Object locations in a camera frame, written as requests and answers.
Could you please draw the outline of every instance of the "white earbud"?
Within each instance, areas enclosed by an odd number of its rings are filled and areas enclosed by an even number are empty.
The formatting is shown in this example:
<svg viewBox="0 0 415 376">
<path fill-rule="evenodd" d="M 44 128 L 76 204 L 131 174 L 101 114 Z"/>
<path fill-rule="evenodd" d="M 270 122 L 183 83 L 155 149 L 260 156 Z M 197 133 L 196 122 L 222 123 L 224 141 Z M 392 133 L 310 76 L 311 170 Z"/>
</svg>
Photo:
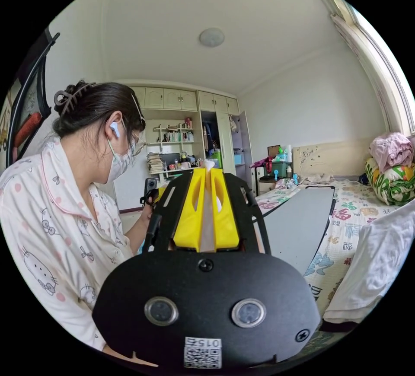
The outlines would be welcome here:
<svg viewBox="0 0 415 376">
<path fill-rule="evenodd" d="M 109 126 L 115 133 L 117 138 L 120 138 L 120 132 L 118 131 L 118 124 L 116 122 L 112 122 Z"/>
</svg>

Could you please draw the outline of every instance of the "woman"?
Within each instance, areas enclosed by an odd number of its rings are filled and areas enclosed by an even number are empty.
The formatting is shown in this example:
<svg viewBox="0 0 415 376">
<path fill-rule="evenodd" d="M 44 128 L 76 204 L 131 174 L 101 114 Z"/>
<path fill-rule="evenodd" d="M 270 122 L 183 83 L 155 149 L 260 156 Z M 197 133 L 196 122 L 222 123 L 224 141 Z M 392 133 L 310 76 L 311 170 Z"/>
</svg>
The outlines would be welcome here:
<svg viewBox="0 0 415 376">
<path fill-rule="evenodd" d="M 118 83 L 80 81 L 54 101 L 56 138 L 0 178 L 1 226 L 20 273 L 52 317 L 78 340 L 125 358 L 106 345 L 92 309 L 110 272 L 140 248 L 151 207 L 124 234 L 115 202 L 95 183 L 112 182 L 133 162 L 145 119 L 133 90 Z"/>
</svg>

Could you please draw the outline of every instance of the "stack of papers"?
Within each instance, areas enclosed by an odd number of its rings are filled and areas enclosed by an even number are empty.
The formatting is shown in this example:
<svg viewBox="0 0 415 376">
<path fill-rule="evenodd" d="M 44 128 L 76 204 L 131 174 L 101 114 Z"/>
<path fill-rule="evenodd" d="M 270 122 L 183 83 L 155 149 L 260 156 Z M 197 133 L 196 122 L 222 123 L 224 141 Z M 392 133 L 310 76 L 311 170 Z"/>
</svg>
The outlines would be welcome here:
<svg viewBox="0 0 415 376">
<path fill-rule="evenodd" d="M 164 162 L 160 158 L 160 153 L 147 154 L 147 164 L 150 174 L 158 174 L 164 171 Z"/>
</svg>

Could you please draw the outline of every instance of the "black chair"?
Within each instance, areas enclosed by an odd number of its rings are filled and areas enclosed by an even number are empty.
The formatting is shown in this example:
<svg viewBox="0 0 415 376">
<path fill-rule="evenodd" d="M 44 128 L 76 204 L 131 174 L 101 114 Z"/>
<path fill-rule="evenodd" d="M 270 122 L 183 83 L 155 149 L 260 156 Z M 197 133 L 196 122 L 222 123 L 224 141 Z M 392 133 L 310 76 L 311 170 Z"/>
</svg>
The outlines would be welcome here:
<svg viewBox="0 0 415 376">
<path fill-rule="evenodd" d="M 1 147 L 6 146 L 6 168 L 23 157 L 33 137 L 51 114 L 51 107 L 46 100 L 45 91 L 46 56 L 50 48 L 55 44 L 56 39 L 60 36 L 60 33 L 57 33 L 53 38 L 50 37 L 49 32 L 45 32 L 43 36 L 46 36 L 48 44 L 40 55 L 35 56 L 32 61 L 33 65 L 29 67 L 29 72 L 23 73 L 23 76 L 20 76 L 24 80 L 21 81 L 22 87 L 12 105 L 8 139 L 6 144 L 0 145 Z M 17 156 L 15 153 L 13 158 L 16 134 L 28 118 L 35 113 L 40 114 L 40 121 L 37 122 L 35 130 L 19 145 Z"/>
</svg>

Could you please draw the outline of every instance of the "bed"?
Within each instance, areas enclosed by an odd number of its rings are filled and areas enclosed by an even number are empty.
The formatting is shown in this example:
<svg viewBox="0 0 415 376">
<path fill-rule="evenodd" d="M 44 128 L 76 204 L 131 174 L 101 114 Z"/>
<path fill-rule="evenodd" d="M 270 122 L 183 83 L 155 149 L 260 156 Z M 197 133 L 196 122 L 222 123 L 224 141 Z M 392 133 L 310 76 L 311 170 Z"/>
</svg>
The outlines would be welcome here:
<svg viewBox="0 0 415 376">
<path fill-rule="evenodd" d="M 256 198 L 261 212 L 267 214 L 312 183 L 335 187 L 335 207 L 330 225 L 304 278 L 310 286 L 320 315 L 330 304 L 346 275 L 356 250 L 360 228 L 383 217 L 399 206 L 386 205 L 373 189 L 358 182 L 370 157 L 371 139 L 326 143 L 293 149 L 293 172 L 306 181 L 298 186 L 279 181 L 276 189 Z M 304 349 L 291 360 L 323 349 L 347 333 L 317 330 Z"/>
</svg>

